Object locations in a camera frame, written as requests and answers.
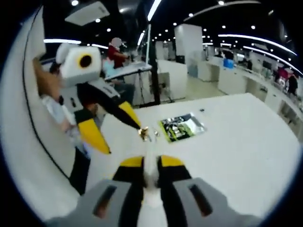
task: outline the ceiling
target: ceiling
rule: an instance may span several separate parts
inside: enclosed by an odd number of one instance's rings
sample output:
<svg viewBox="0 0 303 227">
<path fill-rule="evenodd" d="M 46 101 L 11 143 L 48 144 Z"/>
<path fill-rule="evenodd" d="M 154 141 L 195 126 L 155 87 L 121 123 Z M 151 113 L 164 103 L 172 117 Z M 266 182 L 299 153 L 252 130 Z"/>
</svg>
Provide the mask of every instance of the ceiling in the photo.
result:
<svg viewBox="0 0 303 227">
<path fill-rule="evenodd" d="M 80 4 L 89 2 L 90 0 L 79 0 Z M 11 31 L 8 36 L 8 42 L 13 40 L 17 31 L 21 28 L 20 22 L 31 14 L 31 12 L 40 4 L 40 1 L 11 0 L 11 9 L 14 10 L 18 5 L 19 9 L 23 9 L 17 13 L 11 23 Z M 70 0 L 43 0 L 44 4 L 44 24 L 45 38 L 61 38 L 80 40 L 83 44 L 99 44 L 108 45 L 113 37 L 120 37 L 127 42 L 136 43 L 140 33 L 147 27 L 144 15 L 147 15 L 153 4 L 153 0 L 101 0 L 110 15 L 101 19 L 100 23 L 92 22 L 85 26 L 77 26 L 65 22 L 65 17 L 74 8 Z M 151 37 L 158 37 L 157 40 L 173 40 L 174 25 L 184 23 L 189 13 L 197 13 L 203 9 L 218 5 L 216 0 L 162 0 L 152 18 Z M 242 34 L 251 35 L 268 40 L 275 41 L 292 49 L 290 38 L 285 38 L 287 32 L 280 20 L 276 17 L 275 12 L 271 15 L 271 7 L 264 4 L 240 4 L 234 6 L 226 6 L 200 14 L 186 21 L 187 24 L 201 26 L 205 38 L 203 42 L 210 42 L 219 45 L 223 40 L 226 43 L 237 45 L 240 48 L 243 45 L 251 46 L 251 40 L 235 39 L 235 38 L 218 38 L 218 34 Z M 47 44 L 47 51 L 50 55 L 54 55 L 58 44 Z M 288 59 L 290 56 L 286 51 L 280 50 L 271 45 L 267 45 L 268 49 L 273 49 L 275 55 Z"/>
</svg>

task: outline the laboratory room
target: laboratory room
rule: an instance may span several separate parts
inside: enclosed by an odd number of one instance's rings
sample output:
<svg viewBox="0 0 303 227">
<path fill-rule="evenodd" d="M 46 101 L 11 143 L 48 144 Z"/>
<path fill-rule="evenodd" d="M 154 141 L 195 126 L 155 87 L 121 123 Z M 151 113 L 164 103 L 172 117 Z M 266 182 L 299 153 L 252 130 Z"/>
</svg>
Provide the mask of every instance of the laboratory room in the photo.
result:
<svg viewBox="0 0 303 227">
<path fill-rule="evenodd" d="M 8 217 L 257 227 L 294 214 L 303 38 L 276 1 L 12 0 L 7 12 L 16 4 L 0 87 Z"/>
</svg>

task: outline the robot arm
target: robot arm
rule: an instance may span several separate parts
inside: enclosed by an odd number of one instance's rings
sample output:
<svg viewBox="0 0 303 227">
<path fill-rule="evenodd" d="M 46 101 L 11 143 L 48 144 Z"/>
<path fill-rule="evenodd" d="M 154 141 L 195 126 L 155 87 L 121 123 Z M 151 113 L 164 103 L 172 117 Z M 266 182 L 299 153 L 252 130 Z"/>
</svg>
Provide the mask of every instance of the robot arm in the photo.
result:
<svg viewBox="0 0 303 227">
<path fill-rule="evenodd" d="M 110 153 L 109 146 L 93 121 L 93 115 L 83 107 L 85 100 L 98 103 L 121 122 L 140 130 L 140 121 L 131 105 L 123 102 L 117 91 L 99 77 L 101 56 L 97 47 L 64 44 L 58 49 L 56 59 L 63 62 L 60 67 L 63 85 L 60 104 L 74 113 L 84 141 L 105 154 Z"/>
</svg>

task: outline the floor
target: floor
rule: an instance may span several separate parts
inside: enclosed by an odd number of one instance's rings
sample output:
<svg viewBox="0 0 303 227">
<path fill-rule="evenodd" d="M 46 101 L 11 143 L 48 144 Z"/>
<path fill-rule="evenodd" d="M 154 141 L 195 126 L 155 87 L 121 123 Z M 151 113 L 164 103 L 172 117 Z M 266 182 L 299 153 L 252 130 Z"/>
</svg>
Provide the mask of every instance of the floor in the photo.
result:
<svg viewBox="0 0 303 227">
<path fill-rule="evenodd" d="M 218 82 L 203 82 L 198 78 L 194 78 L 192 76 L 188 76 L 187 80 L 187 97 L 184 99 L 176 100 L 176 102 L 184 102 L 189 100 L 195 100 L 200 98 L 211 98 L 216 96 L 224 96 L 223 92 L 221 92 L 218 88 Z M 258 91 L 254 94 L 255 97 L 264 102 L 266 98 L 265 91 Z M 285 118 L 282 113 L 279 114 L 280 117 L 288 124 L 289 120 Z M 289 127 L 294 132 L 295 135 L 299 132 L 299 124 L 290 123 Z"/>
</svg>

